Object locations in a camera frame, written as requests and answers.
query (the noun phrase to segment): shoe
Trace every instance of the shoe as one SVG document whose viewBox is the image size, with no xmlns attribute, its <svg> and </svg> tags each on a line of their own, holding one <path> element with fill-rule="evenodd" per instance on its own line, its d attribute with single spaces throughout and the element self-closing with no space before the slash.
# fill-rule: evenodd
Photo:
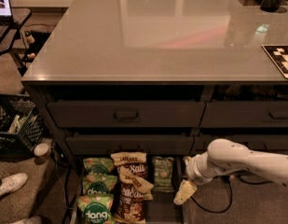
<svg viewBox="0 0 288 224">
<path fill-rule="evenodd" d="M 42 218 L 40 216 L 34 216 L 10 224 L 42 224 Z"/>
<path fill-rule="evenodd" d="M 25 173 L 19 173 L 4 178 L 2 180 L 2 185 L 0 186 L 0 197 L 20 189 L 27 180 L 28 175 Z"/>
</svg>

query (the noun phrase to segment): gray carpet floor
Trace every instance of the gray carpet floor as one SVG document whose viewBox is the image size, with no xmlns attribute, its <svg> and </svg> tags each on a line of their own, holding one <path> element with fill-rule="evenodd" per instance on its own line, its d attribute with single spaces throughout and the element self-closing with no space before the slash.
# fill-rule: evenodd
<svg viewBox="0 0 288 224">
<path fill-rule="evenodd" d="M 23 29 L 53 29 L 60 14 L 33 14 Z M 20 48 L 22 42 L 15 44 Z M 0 93 L 17 94 L 22 88 L 21 76 L 8 54 L 0 57 Z M 19 219 L 40 215 L 47 224 L 62 224 L 66 206 L 64 183 L 68 169 L 56 165 L 50 158 L 39 162 L 36 158 L 0 157 L 0 176 L 2 178 L 18 172 L 29 176 L 26 185 L 0 200 L 0 224 L 15 222 Z M 261 181 L 254 175 L 245 176 L 250 181 Z M 79 177 L 75 172 L 68 175 L 68 200 L 76 194 Z M 288 188 L 276 184 L 249 185 L 237 178 L 230 180 L 233 201 L 230 208 L 221 214 L 209 213 L 193 201 L 187 203 L 189 222 L 192 224 L 288 224 Z M 227 207 L 229 191 L 220 178 L 199 187 L 194 198 L 211 211 Z"/>
</svg>

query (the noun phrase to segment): gray countertop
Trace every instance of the gray countertop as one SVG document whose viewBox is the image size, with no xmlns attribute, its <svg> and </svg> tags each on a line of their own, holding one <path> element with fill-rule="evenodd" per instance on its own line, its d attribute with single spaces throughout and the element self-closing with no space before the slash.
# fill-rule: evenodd
<svg viewBox="0 0 288 224">
<path fill-rule="evenodd" d="M 288 81 L 261 45 L 288 45 L 288 6 L 237 0 L 74 0 L 29 81 Z"/>
</svg>

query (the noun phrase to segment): black plastic crate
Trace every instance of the black plastic crate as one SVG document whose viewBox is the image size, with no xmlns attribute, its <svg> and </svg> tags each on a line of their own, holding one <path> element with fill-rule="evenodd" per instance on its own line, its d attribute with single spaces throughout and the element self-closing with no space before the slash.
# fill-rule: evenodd
<svg viewBox="0 0 288 224">
<path fill-rule="evenodd" d="M 8 131 L 19 115 L 26 117 L 15 132 Z M 0 156 L 33 156 L 46 127 L 28 95 L 0 94 Z"/>
</svg>

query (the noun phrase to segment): white robotic arm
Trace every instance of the white robotic arm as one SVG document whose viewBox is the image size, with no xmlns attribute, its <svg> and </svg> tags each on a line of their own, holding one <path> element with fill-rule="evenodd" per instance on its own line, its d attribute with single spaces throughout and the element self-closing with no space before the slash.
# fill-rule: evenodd
<svg viewBox="0 0 288 224">
<path fill-rule="evenodd" d="M 239 170 L 288 186 L 288 155 L 253 151 L 226 139 L 216 139 L 209 144 L 207 152 L 184 160 L 188 181 L 181 184 L 174 200 L 176 204 L 184 203 L 194 193 L 195 184 L 203 185 L 215 176 Z"/>
</svg>

